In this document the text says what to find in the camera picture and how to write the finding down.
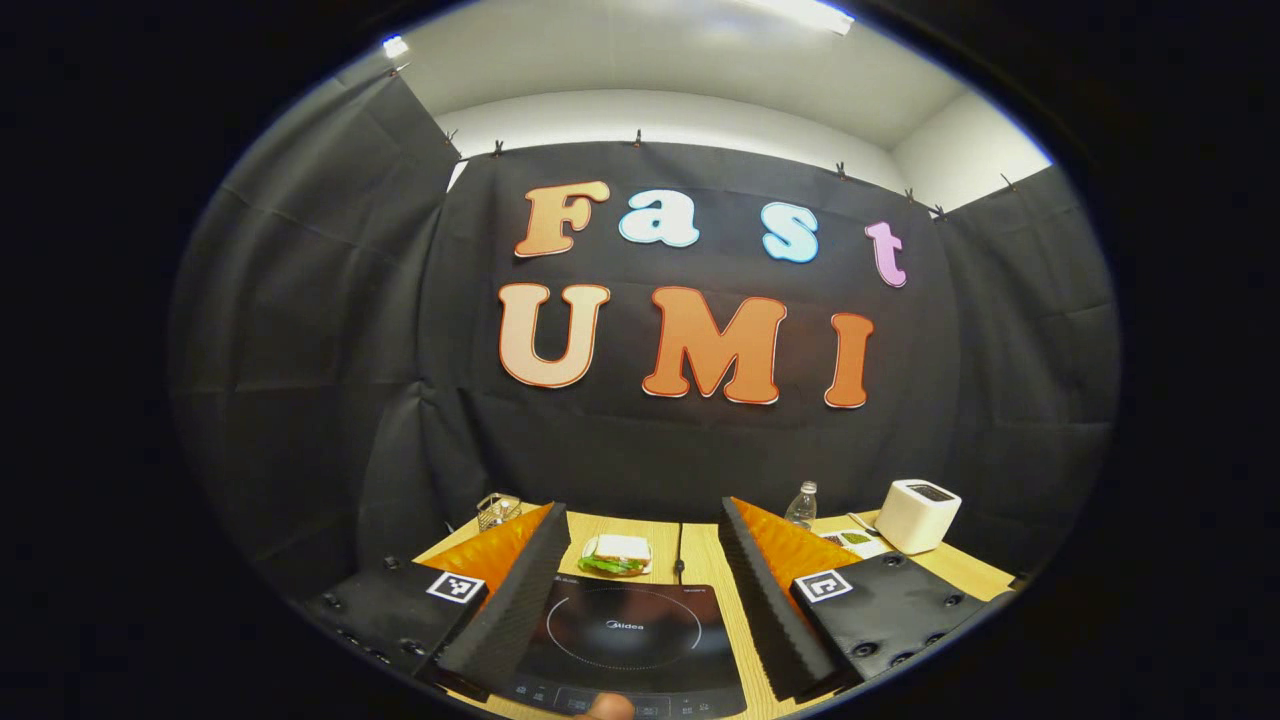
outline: black fabric backdrop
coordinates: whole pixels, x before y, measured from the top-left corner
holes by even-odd
[[[170,387],[192,468],[291,596],[444,532],[413,328],[458,155],[389,69],[366,58],[273,124],[218,188],[175,284]]]
[[[1030,570],[1069,529],[1101,461],[1119,346],[1083,209],[1048,169],[934,220],[919,204],[776,158],[628,142],[457,155],[384,61],[283,115],[219,188],[174,296],[172,388],[192,465],[232,537],[291,596],[388,553],[416,555],[485,492],[663,520],[735,495],[781,512],[803,480],[823,514],[877,506],[890,482],[964,497],[948,536]],[[604,181],[608,201],[561,255],[517,259],[535,187]],[[623,240],[643,190],[678,190],[699,241]],[[795,264],[760,243],[760,209],[818,218]],[[901,288],[869,224],[902,240]],[[590,372],[525,386],[498,359],[498,288],[538,282],[535,346],[564,348],[567,284],[603,284]],[[782,301],[780,400],[644,393],[660,286],[704,293],[723,328],[749,296]],[[870,319],[863,407],[823,402],[835,313]],[[691,379],[687,364],[686,378]]]

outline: induction cooktop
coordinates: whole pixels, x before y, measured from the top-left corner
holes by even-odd
[[[605,691],[627,696],[637,720],[746,710],[716,591],[556,575],[529,650],[498,694],[573,715]]]

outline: wire basket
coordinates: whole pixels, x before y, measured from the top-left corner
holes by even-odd
[[[520,516],[521,502],[518,497],[495,492],[476,503],[476,521],[480,532],[497,528]]]

